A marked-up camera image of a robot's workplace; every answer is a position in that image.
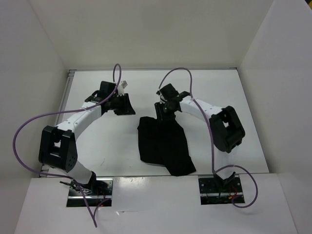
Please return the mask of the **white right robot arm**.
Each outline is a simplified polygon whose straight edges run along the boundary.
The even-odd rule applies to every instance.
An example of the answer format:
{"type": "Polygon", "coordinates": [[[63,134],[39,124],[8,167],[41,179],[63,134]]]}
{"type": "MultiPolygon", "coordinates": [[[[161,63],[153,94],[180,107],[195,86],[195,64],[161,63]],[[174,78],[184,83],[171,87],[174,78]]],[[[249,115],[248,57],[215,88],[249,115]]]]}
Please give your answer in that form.
{"type": "Polygon", "coordinates": [[[204,121],[212,140],[212,170],[214,187],[226,191],[234,181],[232,169],[238,146],[245,130],[232,106],[218,107],[206,103],[183,91],[179,93],[172,84],[165,85],[156,93],[160,102],[155,103],[156,117],[160,122],[175,119],[175,112],[190,114],[204,121]]]}

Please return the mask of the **black fabric skirt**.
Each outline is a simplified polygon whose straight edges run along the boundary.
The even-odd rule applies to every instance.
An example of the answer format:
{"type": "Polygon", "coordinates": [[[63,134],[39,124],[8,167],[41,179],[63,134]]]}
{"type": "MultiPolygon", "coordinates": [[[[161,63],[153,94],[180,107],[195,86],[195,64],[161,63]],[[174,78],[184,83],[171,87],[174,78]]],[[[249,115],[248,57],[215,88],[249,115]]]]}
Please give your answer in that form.
{"type": "Polygon", "coordinates": [[[176,120],[158,122],[152,117],[141,117],[137,130],[141,161],[164,166],[172,176],[196,172],[184,129],[176,120]]]}

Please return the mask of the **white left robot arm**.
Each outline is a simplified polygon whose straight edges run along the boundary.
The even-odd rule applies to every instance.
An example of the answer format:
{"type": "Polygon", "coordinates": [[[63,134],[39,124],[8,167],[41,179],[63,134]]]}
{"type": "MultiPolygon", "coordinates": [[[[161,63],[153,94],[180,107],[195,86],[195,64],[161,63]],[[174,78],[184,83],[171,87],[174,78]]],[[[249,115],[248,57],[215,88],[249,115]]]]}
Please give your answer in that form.
{"type": "Polygon", "coordinates": [[[64,172],[77,181],[86,195],[104,191],[107,184],[96,179],[96,173],[78,161],[77,138],[106,112],[117,116],[134,115],[129,95],[124,92],[126,81],[119,84],[102,81],[99,90],[85,99],[82,107],[64,122],[42,130],[39,162],[64,172]]]}

